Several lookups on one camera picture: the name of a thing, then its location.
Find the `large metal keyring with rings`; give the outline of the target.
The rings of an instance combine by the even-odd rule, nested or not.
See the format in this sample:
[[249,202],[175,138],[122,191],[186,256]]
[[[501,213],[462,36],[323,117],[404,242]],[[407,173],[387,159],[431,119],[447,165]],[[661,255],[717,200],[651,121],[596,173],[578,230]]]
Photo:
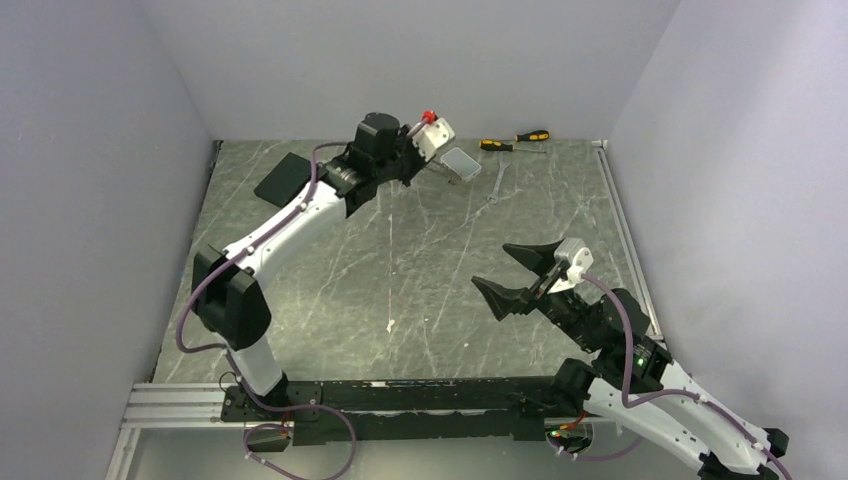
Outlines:
[[445,178],[450,185],[458,185],[461,182],[461,178],[455,172],[440,162],[429,162],[425,169]]

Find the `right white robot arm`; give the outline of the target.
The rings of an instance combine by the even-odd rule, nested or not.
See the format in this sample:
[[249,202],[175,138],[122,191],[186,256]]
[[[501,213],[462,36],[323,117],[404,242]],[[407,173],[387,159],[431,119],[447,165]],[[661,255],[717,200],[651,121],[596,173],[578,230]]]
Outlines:
[[497,320],[538,312],[592,355],[563,361],[546,409],[606,417],[676,456],[701,479],[788,479],[781,459],[789,437],[725,407],[658,341],[649,317],[625,289],[590,274],[592,251],[578,238],[546,245],[506,244],[504,251],[535,274],[511,289],[472,279]]

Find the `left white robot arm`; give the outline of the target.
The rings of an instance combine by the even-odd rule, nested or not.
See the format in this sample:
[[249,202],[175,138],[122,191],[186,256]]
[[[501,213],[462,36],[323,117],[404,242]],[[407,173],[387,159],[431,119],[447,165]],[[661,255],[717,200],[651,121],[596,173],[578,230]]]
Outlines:
[[224,249],[206,246],[196,253],[185,311],[216,337],[212,348],[227,354],[250,390],[248,407],[261,419],[279,417],[290,404],[288,377],[268,340],[272,313],[264,285],[319,234],[372,200],[380,185],[409,185],[453,138],[439,121],[433,111],[413,126],[372,112],[353,140],[337,143],[337,155],[320,159],[322,145],[311,159],[286,155],[273,171],[283,183],[279,211]]

